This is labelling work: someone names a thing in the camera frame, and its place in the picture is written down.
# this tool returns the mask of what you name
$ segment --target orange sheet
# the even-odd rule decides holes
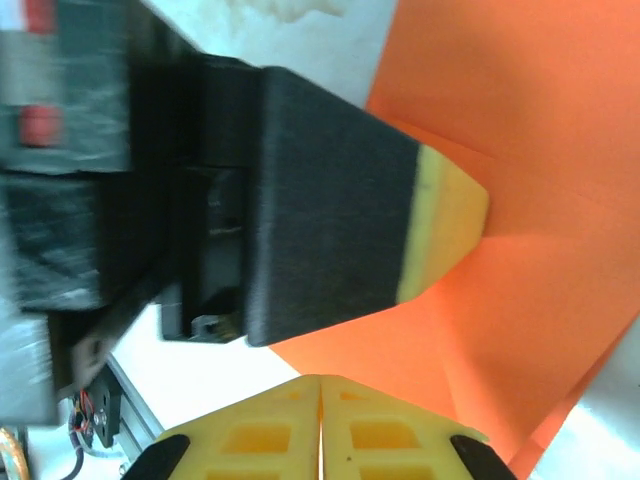
[[[369,109],[488,189],[485,238],[416,301],[274,350],[526,476],[640,307],[639,60],[635,0],[400,0]]]

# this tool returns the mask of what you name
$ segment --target orange paper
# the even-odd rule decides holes
[[[454,416],[526,475],[640,307],[639,58],[633,0],[400,0],[369,109],[488,189],[485,238],[416,301],[274,350]]]

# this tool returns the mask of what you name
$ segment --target square hole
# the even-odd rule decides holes
[[[420,448],[413,430],[398,420],[359,420],[351,424],[356,449]]]
[[[425,466],[375,466],[360,468],[360,480],[436,480]]]
[[[211,472],[207,480],[280,480],[277,473],[259,472]]]
[[[236,426],[222,447],[222,453],[285,453],[291,427],[282,423],[252,423]]]

